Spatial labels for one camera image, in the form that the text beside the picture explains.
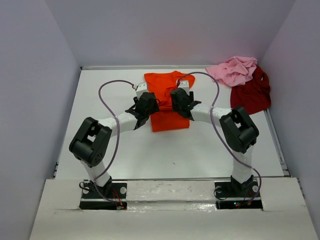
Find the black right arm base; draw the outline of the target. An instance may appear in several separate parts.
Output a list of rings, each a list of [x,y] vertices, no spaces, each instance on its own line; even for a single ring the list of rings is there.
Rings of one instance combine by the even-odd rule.
[[[258,182],[256,180],[250,184],[247,190],[241,193],[235,193],[231,189],[230,181],[215,182],[214,187],[215,206],[218,210],[263,209],[260,194],[252,199],[258,190]]]

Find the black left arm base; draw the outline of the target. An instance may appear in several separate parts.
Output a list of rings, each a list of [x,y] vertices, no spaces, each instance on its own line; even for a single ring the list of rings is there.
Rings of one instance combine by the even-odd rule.
[[[79,208],[81,210],[107,210],[118,211],[127,209],[127,188],[128,183],[125,181],[115,181],[111,185],[109,192],[102,196],[97,192],[91,181],[84,180],[79,183],[81,197]]]

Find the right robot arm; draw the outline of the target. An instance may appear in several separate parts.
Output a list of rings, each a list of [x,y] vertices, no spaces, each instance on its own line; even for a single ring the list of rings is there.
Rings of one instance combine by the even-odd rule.
[[[233,158],[230,181],[215,185],[216,197],[220,200],[240,198],[252,190],[252,152],[259,130],[246,110],[218,108],[194,100],[193,92],[176,88],[170,92],[172,109],[185,119],[212,124],[218,138]]]

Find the orange t shirt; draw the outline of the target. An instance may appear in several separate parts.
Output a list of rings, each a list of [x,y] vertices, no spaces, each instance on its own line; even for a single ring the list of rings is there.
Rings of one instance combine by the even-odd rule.
[[[148,90],[157,98],[159,111],[150,116],[153,132],[187,129],[190,121],[173,111],[170,92],[177,88],[177,80],[185,74],[179,71],[169,73],[146,73],[144,80]]]

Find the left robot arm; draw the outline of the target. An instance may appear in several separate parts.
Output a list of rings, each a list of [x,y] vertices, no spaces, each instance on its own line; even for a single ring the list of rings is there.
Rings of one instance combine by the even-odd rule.
[[[89,175],[90,189],[101,198],[106,198],[112,189],[112,177],[103,164],[110,139],[117,137],[118,148],[120,133],[139,129],[150,115],[160,111],[153,92],[144,92],[133,100],[134,105],[116,117],[103,120],[85,118],[69,145],[69,151]]]

